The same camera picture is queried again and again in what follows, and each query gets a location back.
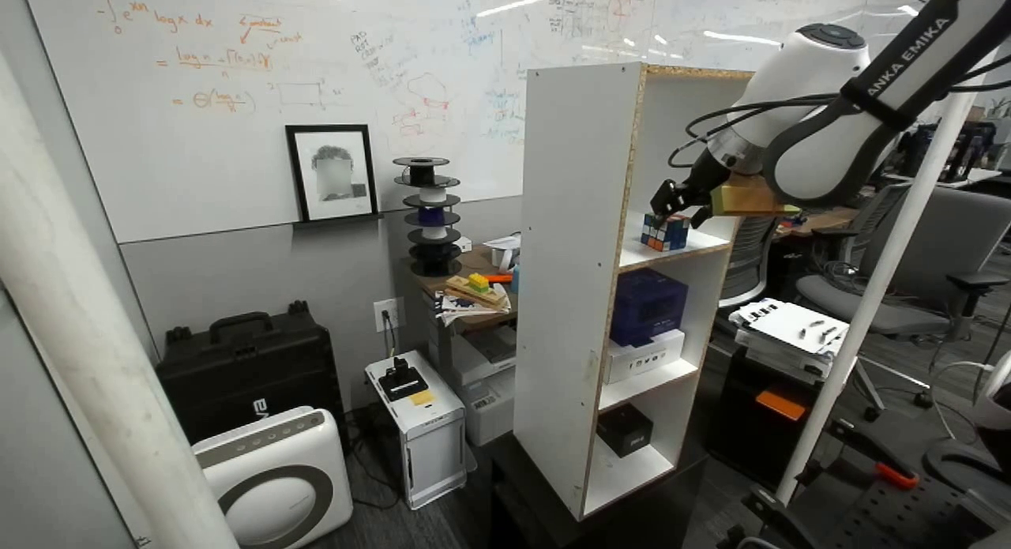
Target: power outlet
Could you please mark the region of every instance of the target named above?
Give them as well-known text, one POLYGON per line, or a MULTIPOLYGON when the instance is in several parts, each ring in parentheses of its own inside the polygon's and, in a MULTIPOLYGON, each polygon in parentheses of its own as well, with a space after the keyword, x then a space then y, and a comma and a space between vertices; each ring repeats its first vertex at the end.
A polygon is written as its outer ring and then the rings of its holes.
POLYGON ((373 301, 372 307, 375 308, 376 315, 376 332, 382 332, 384 327, 382 323, 382 312, 385 310, 389 312, 389 322, 393 325, 393 328, 400 326, 400 310, 403 308, 402 298, 390 298, 389 300, 373 301))

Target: yellow sticky note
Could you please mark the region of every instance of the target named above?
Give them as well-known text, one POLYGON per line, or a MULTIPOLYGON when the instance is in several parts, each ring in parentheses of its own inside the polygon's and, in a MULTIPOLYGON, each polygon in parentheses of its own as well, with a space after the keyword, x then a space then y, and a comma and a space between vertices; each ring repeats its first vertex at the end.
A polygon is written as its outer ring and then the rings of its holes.
POLYGON ((416 405, 423 405, 425 403, 431 403, 436 400, 436 396, 432 394, 431 389, 426 389, 424 391, 419 391, 410 396, 411 402, 416 405))

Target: rubik's cube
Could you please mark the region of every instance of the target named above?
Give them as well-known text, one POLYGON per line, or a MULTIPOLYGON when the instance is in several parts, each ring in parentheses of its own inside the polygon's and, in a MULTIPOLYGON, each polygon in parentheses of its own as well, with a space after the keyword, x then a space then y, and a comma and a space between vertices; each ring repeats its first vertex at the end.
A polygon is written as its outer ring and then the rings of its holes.
POLYGON ((684 249, 688 242, 688 218, 671 215, 658 221, 652 213, 642 220, 642 244, 656 251, 684 249))

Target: black box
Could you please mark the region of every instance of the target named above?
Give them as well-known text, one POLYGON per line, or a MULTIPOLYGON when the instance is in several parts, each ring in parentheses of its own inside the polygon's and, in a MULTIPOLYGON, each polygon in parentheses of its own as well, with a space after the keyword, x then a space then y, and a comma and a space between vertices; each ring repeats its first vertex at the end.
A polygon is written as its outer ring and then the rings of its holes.
POLYGON ((329 409, 349 452, 330 332, 305 301, 286 314, 220 318, 199 334, 177 327, 165 341, 155 373, 190 444, 307 405, 329 409))
POLYGON ((653 422, 631 404, 596 417, 596 434, 621 458, 648 445, 652 433, 653 422))

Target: spool stack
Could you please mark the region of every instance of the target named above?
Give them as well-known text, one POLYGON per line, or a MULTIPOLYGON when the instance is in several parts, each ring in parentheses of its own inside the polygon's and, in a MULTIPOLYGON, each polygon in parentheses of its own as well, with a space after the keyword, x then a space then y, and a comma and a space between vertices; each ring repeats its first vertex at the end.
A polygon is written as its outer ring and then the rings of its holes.
POLYGON ((435 170, 440 165, 447 165, 445 158, 407 157, 396 158, 395 165, 401 165, 404 170, 393 182, 401 186, 418 188, 413 196, 404 197, 403 203, 416 207, 418 211, 404 217, 410 225, 419 227, 407 234, 407 240, 415 244, 410 248, 410 257, 415 262, 410 269, 420 276, 450 276, 460 272, 460 248, 455 245, 460 239, 460 232, 452 228, 452 224, 460 221, 460 216, 451 211, 454 204, 460 203, 458 196, 446 193, 447 188, 459 186, 459 179, 448 175, 437 175, 435 170))

